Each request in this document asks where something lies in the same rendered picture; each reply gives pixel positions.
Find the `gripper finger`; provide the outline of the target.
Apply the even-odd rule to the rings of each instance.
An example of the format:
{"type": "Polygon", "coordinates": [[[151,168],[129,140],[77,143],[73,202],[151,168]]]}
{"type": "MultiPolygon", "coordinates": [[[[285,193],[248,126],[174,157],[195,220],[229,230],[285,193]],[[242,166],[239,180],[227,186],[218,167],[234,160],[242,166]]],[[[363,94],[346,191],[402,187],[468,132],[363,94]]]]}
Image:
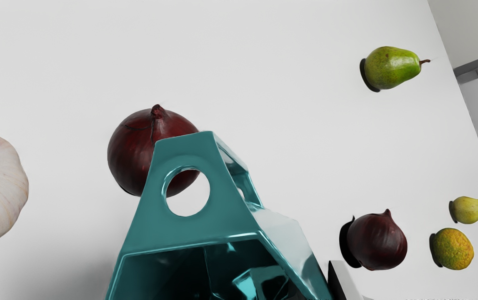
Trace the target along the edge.
{"type": "Polygon", "coordinates": [[[344,261],[328,262],[327,283],[333,300],[364,300],[344,261]]]}

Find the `teal faceted mug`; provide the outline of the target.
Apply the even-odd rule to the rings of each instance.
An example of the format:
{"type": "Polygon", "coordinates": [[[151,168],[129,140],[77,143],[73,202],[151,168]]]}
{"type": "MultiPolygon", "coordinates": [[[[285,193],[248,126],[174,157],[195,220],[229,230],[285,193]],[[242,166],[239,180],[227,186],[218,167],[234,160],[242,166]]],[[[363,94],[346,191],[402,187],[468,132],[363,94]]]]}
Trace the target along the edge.
{"type": "Polygon", "coordinates": [[[159,140],[104,300],[333,300],[297,221],[266,209],[246,165],[213,132],[159,140]],[[198,170],[204,207],[167,204],[175,175],[198,170]]]}

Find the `small red onion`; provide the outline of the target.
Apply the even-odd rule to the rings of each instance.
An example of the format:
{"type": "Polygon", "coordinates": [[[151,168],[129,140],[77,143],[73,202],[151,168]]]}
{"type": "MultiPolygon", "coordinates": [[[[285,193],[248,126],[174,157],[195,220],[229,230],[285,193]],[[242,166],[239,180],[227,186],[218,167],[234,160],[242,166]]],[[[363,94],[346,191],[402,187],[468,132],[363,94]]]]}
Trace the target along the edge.
{"type": "Polygon", "coordinates": [[[359,264],[370,271],[399,266],[408,248],[406,236],[394,222],[389,209],[354,220],[348,229],[347,245],[359,264]]]}

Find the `yellow-green citrus fruit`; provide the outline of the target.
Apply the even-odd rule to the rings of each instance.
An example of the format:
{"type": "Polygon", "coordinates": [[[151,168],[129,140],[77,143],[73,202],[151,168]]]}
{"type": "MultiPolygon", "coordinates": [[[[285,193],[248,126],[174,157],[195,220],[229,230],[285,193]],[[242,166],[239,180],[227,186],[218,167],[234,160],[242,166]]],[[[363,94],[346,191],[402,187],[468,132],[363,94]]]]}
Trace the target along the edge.
{"type": "Polygon", "coordinates": [[[471,241],[458,229],[443,228],[431,234],[429,243],[433,261],[441,268],[463,270],[474,258],[471,241]]]}

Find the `small yellow-green pear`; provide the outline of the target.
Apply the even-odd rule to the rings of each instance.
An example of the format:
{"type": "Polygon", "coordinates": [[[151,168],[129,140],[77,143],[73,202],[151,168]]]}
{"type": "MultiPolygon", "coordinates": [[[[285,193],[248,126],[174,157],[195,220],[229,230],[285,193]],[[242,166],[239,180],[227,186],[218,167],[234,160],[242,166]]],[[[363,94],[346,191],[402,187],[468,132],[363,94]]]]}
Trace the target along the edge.
{"type": "Polygon", "coordinates": [[[474,224],[478,221],[478,199],[460,196],[450,201],[448,208],[454,223],[474,224]]]}

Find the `large green pear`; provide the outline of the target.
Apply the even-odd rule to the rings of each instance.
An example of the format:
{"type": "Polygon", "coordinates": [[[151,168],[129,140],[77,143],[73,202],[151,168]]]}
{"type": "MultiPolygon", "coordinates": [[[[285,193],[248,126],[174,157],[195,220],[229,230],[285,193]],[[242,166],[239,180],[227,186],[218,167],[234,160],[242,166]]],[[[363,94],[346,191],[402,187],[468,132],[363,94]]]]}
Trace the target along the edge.
{"type": "Polygon", "coordinates": [[[381,46],[365,59],[364,76],[378,90],[393,89],[418,76],[424,63],[416,53],[395,46],[381,46]]]}

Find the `large red onion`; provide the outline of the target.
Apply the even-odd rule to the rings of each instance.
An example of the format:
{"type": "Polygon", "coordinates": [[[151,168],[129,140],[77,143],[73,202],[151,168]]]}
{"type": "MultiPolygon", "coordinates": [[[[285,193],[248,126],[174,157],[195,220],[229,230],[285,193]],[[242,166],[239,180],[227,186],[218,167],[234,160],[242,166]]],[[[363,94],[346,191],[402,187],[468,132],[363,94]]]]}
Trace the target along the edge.
{"type": "Polygon", "coordinates": [[[156,142],[198,131],[185,117],[159,104],[130,114],[117,126],[108,144],[113,178],[128,194],[141,196],[156,142]]]}

